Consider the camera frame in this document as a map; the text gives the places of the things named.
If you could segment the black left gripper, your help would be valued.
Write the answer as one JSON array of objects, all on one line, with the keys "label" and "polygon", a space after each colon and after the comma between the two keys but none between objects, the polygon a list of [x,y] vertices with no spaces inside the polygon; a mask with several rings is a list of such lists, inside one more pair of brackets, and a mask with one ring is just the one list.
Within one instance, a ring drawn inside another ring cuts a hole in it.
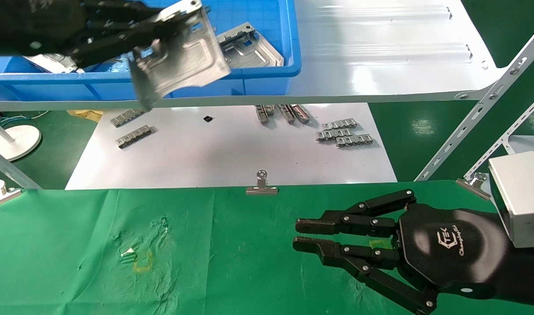
[{"label": "black left gripper", "polygon": [[158,17],[164,9],[137,0],[6,0],[4,54],[73,52],[75,64],[85,68],[180,28],[180,15]]}]

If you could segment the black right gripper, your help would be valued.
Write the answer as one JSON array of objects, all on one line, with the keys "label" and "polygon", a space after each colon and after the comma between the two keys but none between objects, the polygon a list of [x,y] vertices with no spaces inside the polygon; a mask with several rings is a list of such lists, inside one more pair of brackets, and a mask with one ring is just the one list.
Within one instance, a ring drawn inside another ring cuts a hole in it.
[{"label": "black right gripper", "polygon": [[[385,214],[416,203],[405,189],[367,199],[346,210],[327,210],[320,218],[299,218],[296,231],[309,235],[359,235],[389,238],[398,231],[401,251],[342,245],[296,237],[293,249],[318,255],[322,265],[341,268],[354,279],[415,315],[437,307],[437,291],[493,294],[494,277],[510,249],[510,239],[494,213],[471,209],[443,210],[415,204],[398,223]],[[415,289],[385,273],[405,267]]]}]

